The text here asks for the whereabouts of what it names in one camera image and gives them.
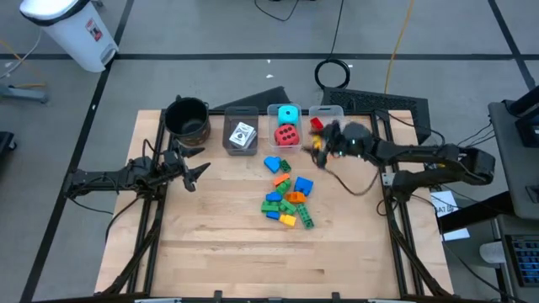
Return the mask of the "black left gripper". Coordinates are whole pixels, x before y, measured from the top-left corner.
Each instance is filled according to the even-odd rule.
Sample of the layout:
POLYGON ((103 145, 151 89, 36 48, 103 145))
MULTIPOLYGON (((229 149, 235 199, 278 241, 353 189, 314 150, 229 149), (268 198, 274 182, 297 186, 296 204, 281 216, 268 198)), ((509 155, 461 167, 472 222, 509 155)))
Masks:
POLYGON ((204 147, 184 146, 179 141, 175 141, 173 150, 162 152, 161 173, 163 177, 166 179, 183 177, 185 189, 189 192, 195 192, 195 184, 198 178, 210 166, 210 163, 207 162, 195 168, 187 168, 183 157, 191 158, 204 150, 204 147))

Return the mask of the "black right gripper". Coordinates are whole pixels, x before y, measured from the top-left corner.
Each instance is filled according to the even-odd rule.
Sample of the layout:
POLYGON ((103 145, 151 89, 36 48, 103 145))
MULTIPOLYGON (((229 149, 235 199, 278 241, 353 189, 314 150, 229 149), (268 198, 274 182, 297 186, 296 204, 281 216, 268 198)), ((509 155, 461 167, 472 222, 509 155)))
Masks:
POLYGON ((362 124, 348 123, 342 130, 340 122, 333 120, 321 130, 312 130, 312 136, 322 139, 336 139, 336 146, 326 145, 322 149, 311 150, 312 161, 324 169, 330 157, 351 156, 372 159, 373 136, 362 124))

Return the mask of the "clear plastic bin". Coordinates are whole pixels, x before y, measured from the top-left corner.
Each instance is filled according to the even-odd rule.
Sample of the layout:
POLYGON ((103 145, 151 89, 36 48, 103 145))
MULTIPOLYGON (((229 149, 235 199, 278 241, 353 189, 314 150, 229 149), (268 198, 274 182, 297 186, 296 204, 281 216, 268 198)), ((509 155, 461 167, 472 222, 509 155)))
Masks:
POLYGON ((298 104, 271 104, 267 108, 267 118, 268 118, 268 142, 270 147, 274 152, 298 152, 301 149, 302 145, 302 109, 298 104), (277 111, 280 106, 283 105, 295 105, 300 110, 300 116, 297 125, 297 131, 300 135, 300 144, 295 146, 277 146, 275 143, 274 132, 279 127, 277 122, 277 111))
MULTIPOLYGON (((327 125, 331 123, 333 120, 338 120, 340 122, 341 130, 344 126, 344 110, 339 105, 318 105, 318 106, 312 106, 308 110, 308 121, 309 121, 309 141, 311 145, 308 147, 309 152, 311 153, 312 148, 312 135, 311 135, 311 125, 310 125, 310 119, 318 117, 323 125, 327 125)), ((323 147, 326 145, 332 145, 336 142, 336 139, 323 139, 323 147)))

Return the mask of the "red foam die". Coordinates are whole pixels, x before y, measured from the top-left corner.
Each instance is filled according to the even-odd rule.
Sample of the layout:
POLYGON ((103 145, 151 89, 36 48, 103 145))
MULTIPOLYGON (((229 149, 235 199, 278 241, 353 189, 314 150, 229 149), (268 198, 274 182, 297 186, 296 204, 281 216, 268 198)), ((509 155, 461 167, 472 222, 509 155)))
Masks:
POLYGON ((300 144, 300 135, 294 125, 281 125, 274 132, 277 146, 295 146, 300 144))

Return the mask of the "large blue toy block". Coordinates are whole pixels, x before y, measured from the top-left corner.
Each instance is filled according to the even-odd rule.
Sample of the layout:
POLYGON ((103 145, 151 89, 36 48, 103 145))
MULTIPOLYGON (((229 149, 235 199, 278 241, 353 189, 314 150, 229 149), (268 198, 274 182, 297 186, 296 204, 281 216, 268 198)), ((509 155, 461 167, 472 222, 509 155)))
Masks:
POLYGON ((314 182, 310 179, 297 177, 294 184, 294 191, 301 192, 306 197, 311 193, 314 182))

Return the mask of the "cyan foam die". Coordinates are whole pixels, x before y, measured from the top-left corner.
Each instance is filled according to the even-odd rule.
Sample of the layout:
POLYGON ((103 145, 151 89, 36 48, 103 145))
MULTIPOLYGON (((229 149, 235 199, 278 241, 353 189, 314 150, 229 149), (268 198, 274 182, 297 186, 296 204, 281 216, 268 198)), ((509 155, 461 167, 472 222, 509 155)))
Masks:
POLYGON ((277 111, 278 126, 297 125, 299 116, 300 110, 295 105, 280 106, 277 111))

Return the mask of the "black printed card pack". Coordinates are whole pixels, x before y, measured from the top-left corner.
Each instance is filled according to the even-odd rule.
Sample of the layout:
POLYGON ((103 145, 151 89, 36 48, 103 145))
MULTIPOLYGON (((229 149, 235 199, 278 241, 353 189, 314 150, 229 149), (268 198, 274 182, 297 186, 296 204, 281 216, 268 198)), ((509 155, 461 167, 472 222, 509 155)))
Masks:
POLYGON ((256 135, 257 131, 251 125, 239 122, 228 140, 235 147, 248 148, 256 135))

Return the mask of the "blue bordered card pack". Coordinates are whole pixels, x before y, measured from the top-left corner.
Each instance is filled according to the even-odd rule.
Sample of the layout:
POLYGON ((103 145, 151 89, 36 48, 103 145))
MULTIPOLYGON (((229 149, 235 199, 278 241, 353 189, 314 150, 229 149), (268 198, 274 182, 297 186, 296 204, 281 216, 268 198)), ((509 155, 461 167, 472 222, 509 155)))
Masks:
POLYGON ((244 136, 243 149, 253 148, 257 138, 258 132, 253 127, 248 128, 244 136))

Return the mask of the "long dark green brick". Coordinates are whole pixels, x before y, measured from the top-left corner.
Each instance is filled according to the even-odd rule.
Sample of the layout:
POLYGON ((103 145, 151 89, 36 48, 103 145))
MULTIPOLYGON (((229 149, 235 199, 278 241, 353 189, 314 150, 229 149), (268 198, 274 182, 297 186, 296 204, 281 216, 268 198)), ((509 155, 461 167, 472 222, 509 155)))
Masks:
POLYGON ((299 216, 301 217, 302 224, 306 229, 312 229, 314 227, 314 223, 312 221, 312 217, 310 216, 307 207, 304 204, 299 204, 297 207, 297 212, 299 216))

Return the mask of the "black perforated panel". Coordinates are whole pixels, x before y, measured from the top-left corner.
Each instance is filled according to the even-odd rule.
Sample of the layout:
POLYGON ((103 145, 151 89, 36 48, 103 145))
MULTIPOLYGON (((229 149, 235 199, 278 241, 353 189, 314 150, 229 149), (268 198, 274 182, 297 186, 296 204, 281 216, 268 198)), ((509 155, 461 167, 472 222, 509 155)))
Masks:
POLYGON ((343 88, 325 88, 321 105, 339 105, 345 113, 360 111, 409 110, 414 124, 418 126, 418 143, 424 143, 430 136, 430 111, 426 98, 372 93, 343 88))

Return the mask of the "grey translucent plastic bin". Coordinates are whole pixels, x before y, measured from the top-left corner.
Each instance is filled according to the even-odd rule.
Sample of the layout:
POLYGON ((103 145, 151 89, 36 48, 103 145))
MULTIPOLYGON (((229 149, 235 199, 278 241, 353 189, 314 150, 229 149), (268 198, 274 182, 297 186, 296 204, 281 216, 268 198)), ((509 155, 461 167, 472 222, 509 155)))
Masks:
POLYGON ((258 109, 254 106, 230 107, 225 110, 222 146, 230 156, 254 156, 258 150, 258 138, 253 148, 243 149, 233 146, 229 136, 239 122, 251 125, 259 134, 258 109))

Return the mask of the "black triangular panel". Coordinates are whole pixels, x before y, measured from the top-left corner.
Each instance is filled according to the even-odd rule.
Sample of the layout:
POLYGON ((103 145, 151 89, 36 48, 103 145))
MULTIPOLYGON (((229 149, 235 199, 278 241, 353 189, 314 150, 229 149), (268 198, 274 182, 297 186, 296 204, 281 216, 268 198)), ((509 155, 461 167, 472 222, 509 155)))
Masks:
POLYGON ((223 104, 214 108, 214 110, 225 110, 228 107, 254 106, 258 110, 267 109, 271 104, 290 104, 285 89, 282 86, 265 90, 261 93, 256 93, 227 104, 223 104))

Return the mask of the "printed white paper sheet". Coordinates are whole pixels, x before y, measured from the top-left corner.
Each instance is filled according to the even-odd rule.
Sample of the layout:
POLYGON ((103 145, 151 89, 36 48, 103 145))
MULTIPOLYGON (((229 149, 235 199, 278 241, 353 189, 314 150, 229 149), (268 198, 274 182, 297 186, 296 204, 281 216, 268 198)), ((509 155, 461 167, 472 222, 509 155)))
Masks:
POLYGON ((430 198, 438 217, 448 215, 459 209, 451 191, 431 192, 430 198))

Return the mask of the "pale grey rounded object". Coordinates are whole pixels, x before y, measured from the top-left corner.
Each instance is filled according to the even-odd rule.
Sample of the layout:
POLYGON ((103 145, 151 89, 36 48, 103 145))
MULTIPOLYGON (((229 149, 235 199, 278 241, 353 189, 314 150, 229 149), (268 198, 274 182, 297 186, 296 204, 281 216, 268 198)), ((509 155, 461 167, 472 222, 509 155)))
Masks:
POLYGON ((486 263, 506 263, 501 241, 484 243, 479 247, 479 254, 486 263))

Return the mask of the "backlit computer keyboard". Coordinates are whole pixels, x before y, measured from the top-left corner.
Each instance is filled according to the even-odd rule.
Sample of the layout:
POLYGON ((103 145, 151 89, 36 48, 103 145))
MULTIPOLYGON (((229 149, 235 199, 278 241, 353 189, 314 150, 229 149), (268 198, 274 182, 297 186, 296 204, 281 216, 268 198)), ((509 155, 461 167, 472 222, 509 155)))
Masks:
POLYGON ((539 287, 539 235, 506 235, 520 287, 539 287))

